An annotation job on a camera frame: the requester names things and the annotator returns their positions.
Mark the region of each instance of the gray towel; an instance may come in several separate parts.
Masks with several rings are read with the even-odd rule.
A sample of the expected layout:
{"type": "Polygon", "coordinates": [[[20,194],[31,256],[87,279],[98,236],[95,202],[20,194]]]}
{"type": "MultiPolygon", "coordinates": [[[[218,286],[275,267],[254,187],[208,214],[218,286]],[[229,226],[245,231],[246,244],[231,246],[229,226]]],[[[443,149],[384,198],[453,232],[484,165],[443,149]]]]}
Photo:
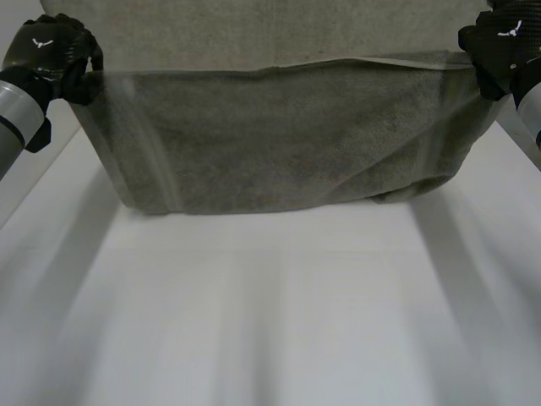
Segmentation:
{"type": "MultiPolygon", "coordinates": [[[[304,1],[320,6],[318,13],[308,12],[305,19],[297,6],[289,4],[293,1],[275,1],[270,17],[254,20],[249,18],[252,6],[265,5],[266,0],[222,2],[215,8],[211,7],[218,4],[215,0],[199,0],[197,5],[192,0],[171,1],[159,7],[133,1],[150,17],[141,32],[135,32],[129,27],[139,21],[141,11],[128,11],[118,21],[130,25],[128,33],[121,34],[111,18],[119,18],[115,13],[126,11],[127,3],[52,0],[44,5],[49,12],[88,17],[82,20],[97,31],[98,41],[112,57],[103,78],[105,92],[90,107],[74,110],[124,204],[141,211],[245,213],[367,197],[378,202],[404,200],[451,179],[499,108],[478,95],[474,71],[464,54],[413,52],[417,46],[428,49],[429,44],[446,48],[445,43],[451,43],[447,37],[413,33],[407,25],[391,30],[392,38],[374,26],[358,32],[350,14],[333,6],[346,3],[350,11],[358,11],[358,4],[368,1],[304,1]],[[193,7],[183,14],[179,3],[193,7]],[[208,13],[195,13],[201,4],[208,13]],[[285,34],[276,27],[285,23],[277,15],[295,9],[289,18],[296,16],[304,21],[302,26],[310,27],[310,22],[323,18],[324,4],[343,18],[341,36],[328,38],[313,30],[301,35],[288,25],[287,37],[296,45],[281,41],[285,34]],[[188,28],[180,30],[172,22],[173,13],[182,21],[190,15],[195,22],[188,21],[188,28]],[[111,24],[105,28],[105,23],[97,24],[98,16],[111,24]],[[171,25],[158,24],[157,16],[171,25]],[[218,16],[223,26],[210,29],[218,16]],[[239,28],[246,19],[252,23],[239,28]],[[267,19],[272,24],[262,23],[267,19]],[[267,27],[262,30],[264,38],[257,36],[259,25],[267,27]],[[172,27],[178,28],[178,42],[172,27]],[[418,42],[407,48],[409,41],[398,37],[402,29],[405,37],[418,42]],[[201,55],[194,53],[195,46],[180,46],[187,44],[185,37],[199,46],[220,37],[216,41],[224,46],[225,40],[241,36],[235,30],[250,34],[246,42],[220,51],[200,48],[201,55]],[[365,40],[345,52],[348,48],[338,40],[353,44],[357,36],[365,40]],[[374,55],[376,48],[367,38],[382,42],[383,58],[374,55]],[[150,39],[155,46],[145,48],[150,39]],[[341,59],[317,62],[336,57],[341,59]],[[310,63],[290,66],[302,61],[310,63]],[[287,67],[246,71],[274,65],[287,67]]],[[[378,3],[381,7],[397,2],[378,3]]],[[[478,7],[478,2],[467,3],[478,7]]],[[[374,21],[381,19],[380,11],[366,10],[374,21]]],[[[460,28],[454,26],[462,23],[453,15],[456,11],[446,19],[441,14],[445,29],[460,28]]],[[[412,27],[427,24],[415,16],[409,21],[412,27]]],[[[322,25],[327,32],[329,26],[322,25]]]]}

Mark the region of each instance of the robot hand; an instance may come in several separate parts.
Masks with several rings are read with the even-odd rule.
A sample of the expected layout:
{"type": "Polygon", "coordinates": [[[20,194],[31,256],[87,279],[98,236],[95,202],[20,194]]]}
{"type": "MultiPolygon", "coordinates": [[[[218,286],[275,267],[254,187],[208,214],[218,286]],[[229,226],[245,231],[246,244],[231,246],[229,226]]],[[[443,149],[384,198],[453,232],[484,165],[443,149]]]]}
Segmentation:
{"type": "Polygon", "coordinates": [[[98,75],[86,73],[89,59],[94,71],[103,70],[96,39],[67,15],[42,15],[19,30],[0,72],[0,123],[11,128],[27,151],[38,152],[51,142],[46,118],[51,100],[87,105],[96,97],[101,82],[98,75]]]}
{"type": "Polygon", "coordinates": [[[86,73],[89,59],[93,70],[103,70],[103,52],[81,22],[65,14],[42,15],[19,30],[3,68],[29,69],[49,83],[51,99],[87,105],[100,89],[97,78],[86,73]]]}
{"type": "Polygon", "coordinates": [[[459,32],[460,48],[477,70],[481,95],[497,101],[511,93],[512,81],[541,57],[541,1],[494,0],[476,25],[459,32]]]}

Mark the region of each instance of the white wall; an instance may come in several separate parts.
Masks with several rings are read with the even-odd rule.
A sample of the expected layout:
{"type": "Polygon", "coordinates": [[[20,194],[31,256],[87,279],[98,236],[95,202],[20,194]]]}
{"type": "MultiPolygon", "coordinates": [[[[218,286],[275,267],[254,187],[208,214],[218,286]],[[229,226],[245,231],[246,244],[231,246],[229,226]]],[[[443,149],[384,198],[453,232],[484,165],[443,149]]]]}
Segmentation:
{"type": "MultiPolygon", "coordinates": [[[[0,58],[8,50],[15,33],[27,19],[43,14],[37,0],[4,0],[0,13],[0,58]]],[[[0,227],[34,187],[80,125],[65,101],[54,101],[48,117],[52,122],[52,143],[39,154],[24,151],[0,182],[0,227]]]]}

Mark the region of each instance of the silver metal arm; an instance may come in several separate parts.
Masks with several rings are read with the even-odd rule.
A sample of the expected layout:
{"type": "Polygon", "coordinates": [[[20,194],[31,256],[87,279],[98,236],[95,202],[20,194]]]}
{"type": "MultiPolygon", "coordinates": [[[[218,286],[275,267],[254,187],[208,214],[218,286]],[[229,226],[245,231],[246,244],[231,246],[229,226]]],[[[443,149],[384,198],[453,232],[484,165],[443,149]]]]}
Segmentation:
{"type": "Polygon", "coordinates": [[[0,80],[0,179],[44,121],[45,114],[34,98],[0,80]]]}

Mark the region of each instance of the white tabletop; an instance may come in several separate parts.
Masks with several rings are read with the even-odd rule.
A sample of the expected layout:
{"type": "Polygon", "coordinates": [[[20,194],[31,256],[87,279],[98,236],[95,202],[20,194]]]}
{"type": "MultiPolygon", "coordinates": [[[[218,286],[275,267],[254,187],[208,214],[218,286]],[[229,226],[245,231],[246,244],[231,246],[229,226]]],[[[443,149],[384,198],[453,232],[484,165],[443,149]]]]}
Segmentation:
{"type": "Polygon", "coordinates": [[[409,203],[146,217],[82,131],[0,230],[1,405],[539,405],[541,173],[495,124],[409,203]]]}

